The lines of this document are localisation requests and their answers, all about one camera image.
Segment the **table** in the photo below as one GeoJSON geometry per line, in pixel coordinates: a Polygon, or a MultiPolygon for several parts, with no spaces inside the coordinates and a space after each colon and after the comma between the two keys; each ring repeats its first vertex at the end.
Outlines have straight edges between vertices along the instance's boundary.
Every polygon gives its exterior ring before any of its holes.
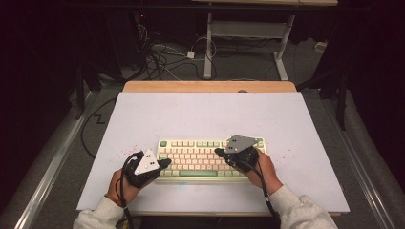
{"type": "MultiPolygon", "coordinates": [[[[215,3],[238,3],[238,4],[261,4],[261,5],[292,5],[292,6],[336,6],[337,0],[193,0],[215,3]]],[[[204,62],[204,74],[206,79],[211,78],[213,54],[211,49],[212,36],[238,36],[259,38],[281,38],[281,46],[278,52],[273,53],[274,61],[281,80],[288,80],[287,72],[283,64],[283,53],[286,49],[288,37],[292,29],[295,15],[290,15],[287,23],[264,23],[264,22],[236,22],[214,21],[212,13],[208,14],[206,33],[206,55],[204,62]]]]}
{"type": "MultiPolygon", "coordinates": [[[[263,136],[280,179],[297,195],[310,195],[330,213],[350,211],[304,99],[286,81],[128,82],[77,209],[94,209],[125,158],[146,148],[155,152],[161,138],[222,139],[231,134],[263,136]],[[249,93],[236,93],[240,90],[249,93]],[[313,161],[316,168],[309,166],[313,161]]],[[[154,182],[129,208],[142,216],[269,215],[262,191],[250,183],[154,182]]]]}

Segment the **table leg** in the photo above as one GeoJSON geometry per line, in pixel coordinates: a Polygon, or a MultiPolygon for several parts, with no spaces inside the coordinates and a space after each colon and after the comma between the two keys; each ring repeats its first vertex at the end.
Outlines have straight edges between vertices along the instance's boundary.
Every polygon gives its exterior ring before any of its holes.
{"type": "Polygon", "coordinates": [[[212,51],[211,51],[211,38],[212,38],[212,13],[208,14],[208,19],[206,23],[206,53],[205,53],[205,63],[203,68],[203,77],[205,79],[211,78],[211,65],[212,65],[212,51]]]}
{"type": "Polygon", "coordinates": [[[294,18],[295,18],[295,15],[291,15],[289,17],[286,28],[284,30],[283,38],[281,40],[281,48],[278,52],[274,52],[274,61],[276,63],[277,71],[280,75],[281,80],[288,80],[286,68],[284,67],[282,57],[283,57],[284,50],[286,49],[289,34],[291,33],[294,18]]]}

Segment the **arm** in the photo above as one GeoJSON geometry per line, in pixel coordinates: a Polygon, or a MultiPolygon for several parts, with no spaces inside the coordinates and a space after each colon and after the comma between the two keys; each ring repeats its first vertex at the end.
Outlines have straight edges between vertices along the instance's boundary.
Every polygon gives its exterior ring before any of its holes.
{"type": "MultiPolygon", "coordinates": [[[[123,209],[116,192],[120,192],[119,182],[121,170],[115,171],[108,188],[108,192],[98,203],[97,208],[92,210],[83,210],[74,222],[74,229],[99,228],[109,229],[116,228],[116,224],[123,216],[123,209]]],[[[131,202],[139,193],[140,189],[130,185],[127,179],[124,179],[123,190],[125,200],[131,202]]]]}
{"type": "MultiPolygon", "coordinates": [[[[259,150],[259,160],[256,169],[262,171],[270,202],[275,211],[280,214],[281,228],[337,228],[328,212],[312,202],[307,196],[297,197],[286,185],[278,179],[270,157],[259,150]]],[[[249,180],[256,186],[262,187],[258,176],[249,171],[249,180]]]]}

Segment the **dark background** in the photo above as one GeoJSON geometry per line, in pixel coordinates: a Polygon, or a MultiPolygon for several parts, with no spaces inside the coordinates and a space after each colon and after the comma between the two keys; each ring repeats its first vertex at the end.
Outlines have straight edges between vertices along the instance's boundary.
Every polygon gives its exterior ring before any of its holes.
{"type": "MultiPolygon", "coordinates": [[[[404,189],[401,173],[405,162],[405,122],[402,121],[405,116],[405,20],[399,2],[339,1],[341,6],[373,3],[374,7],[370,16],[323,15],[320,19],[319,15],[298,15],[290,39],[298,43],[308,37],[318,41],[328,38],[330,43],[314,77],[334,68],[336,63],[345,63],[349,68],[349,89],[358,112],[378,151],[404,189]]],[[[184,43],[193,41],[196,33],[205,30],[201,26],[205,24],[205,17],[193,13],[171,20],[167,20],[164,13],[150,13],[148,17],[150,26],[163,33],[171,26],[188,28],[169,30],[172,34],[167,34],[177,36],[175,38],[184,43]]],[[[106,71],[119,74],[117,54],[109,33],[104,30],[105,17],[90,12],[87,19],[87,23],[94,25],[97,41],[89,33],[81,14],[62,10],[57,1],[24,0],[18,4],[3,1],[0,5],[0,89],[4,104],[0,136],[3,146],[0,212],[70,110],[69,94],[75,88],[77,63],[91,59],[106,71]]],[[[89,75],[86,80],[95,80],[93,69],[86,73],[89,75]]]]}

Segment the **white sleeve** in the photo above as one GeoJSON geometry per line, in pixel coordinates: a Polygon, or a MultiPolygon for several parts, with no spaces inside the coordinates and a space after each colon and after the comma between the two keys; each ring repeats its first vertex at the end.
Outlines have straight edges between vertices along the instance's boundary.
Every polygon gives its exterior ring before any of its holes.
{"type": "Polygon", "coordinates": [[[74,229],[115,229],[122,216],[123,209],[108,198],[103,197],[94,211],[86,209],[80,212],[74,222],[74,229]]]}
{"type": "Polygon", "coordinates": [[[312,202],[308,196],[297,197],[286,185],[270,196],[270,202],[280,214],[281,229],[337,228],[325,209],[312,202]]]}

